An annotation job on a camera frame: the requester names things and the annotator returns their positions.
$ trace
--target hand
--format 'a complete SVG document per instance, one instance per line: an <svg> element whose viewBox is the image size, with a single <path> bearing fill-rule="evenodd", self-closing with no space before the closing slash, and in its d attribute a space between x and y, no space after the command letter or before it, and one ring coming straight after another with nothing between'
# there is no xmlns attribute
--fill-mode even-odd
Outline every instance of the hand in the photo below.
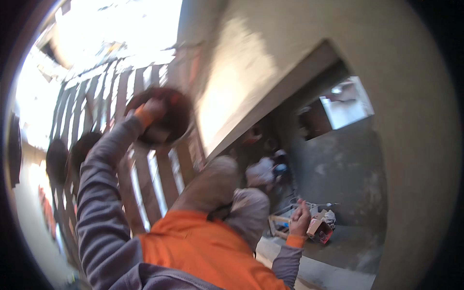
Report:
<svg viewBox="0 0 464 290"><path fill-rule="evenodd" d="M305 200L299 199L297 203L299 206L290 217L289 230L291 235L304 237L311 221L311 213Z"/></svg>
<svg viewBox="0 0 464 290"><path fill-rule="evenodd" d="M164 102L155 98L149 99L145 104L135 110L135 115L146 128L153 122L160 121L166 114Z"/></svg>

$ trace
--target white shirt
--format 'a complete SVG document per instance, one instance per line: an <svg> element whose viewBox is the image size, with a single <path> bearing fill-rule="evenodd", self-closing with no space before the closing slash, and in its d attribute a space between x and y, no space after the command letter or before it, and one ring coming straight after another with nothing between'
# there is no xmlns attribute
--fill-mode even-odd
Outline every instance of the white shirt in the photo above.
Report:
<svg viewBox="0 0 464 290"><path fill-rule="evenodd" d="M258 163L250 165L245 171L248 186L271 184L274 181L272 167L274 167L274 161L269 157L263 157Z"/></svg>

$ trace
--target gray fleece jacket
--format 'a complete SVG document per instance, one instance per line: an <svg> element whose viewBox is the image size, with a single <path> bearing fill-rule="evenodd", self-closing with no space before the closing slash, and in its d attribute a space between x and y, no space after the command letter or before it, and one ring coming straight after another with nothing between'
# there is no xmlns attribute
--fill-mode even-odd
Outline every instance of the gray fleece jacket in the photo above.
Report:
<svg viewBox="0 0 464 290"><path fill-rule="evenodd" d="M218 290L183 271L144 263L140 240L130 238L116 169L142 130L135 116L117 124L101 138L82 164L76 232L79 258L87 279L94 290ZM291 289L302 252L302 249L284 245L272 266L277 278Z"/></svg>

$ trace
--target worker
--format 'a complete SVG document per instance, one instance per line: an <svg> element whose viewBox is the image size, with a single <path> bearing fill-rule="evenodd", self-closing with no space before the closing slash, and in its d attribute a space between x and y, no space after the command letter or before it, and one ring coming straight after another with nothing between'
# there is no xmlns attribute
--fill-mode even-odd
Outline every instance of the worker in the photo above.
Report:
<svg viewBox="0 0 464 290"><path fill-rule="evenodd" d="M236 189L238 166L227 156L211 161L149 233L130 237L116 170L131 143L165 112L150 99L105 134L81 166L76 231L92 288L292 289L310 219L306 204L299 200L286 245L266 268L253 252L269 200L255 188Z"/></svg>

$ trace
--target raised arm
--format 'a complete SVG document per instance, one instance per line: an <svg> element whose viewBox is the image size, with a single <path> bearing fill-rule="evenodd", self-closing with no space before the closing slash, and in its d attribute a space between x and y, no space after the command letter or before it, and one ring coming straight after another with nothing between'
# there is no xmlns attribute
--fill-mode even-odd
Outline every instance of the raised arm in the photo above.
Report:
<svg viewBox="0 0 464 290"><path fill-rule="evenodd" d="M116 170L132 142L155 118L150 108L117 124L89 152L81 167L76 232L79 258L93 289L108 289L142 261L131 245L130 228L117 188Z"/></svg>
<svg viewBox="0 0 464 290"><path fill-rule="evenodd" d="M304 200L298 200L300 206L293 212L289 225L290 234L286 245L283 245L279 254L272 263L272 270L278 279L290 289L295 286L300 259L303 255L303 245L308 238L306 231L309 227L311 214Z"/></svg>

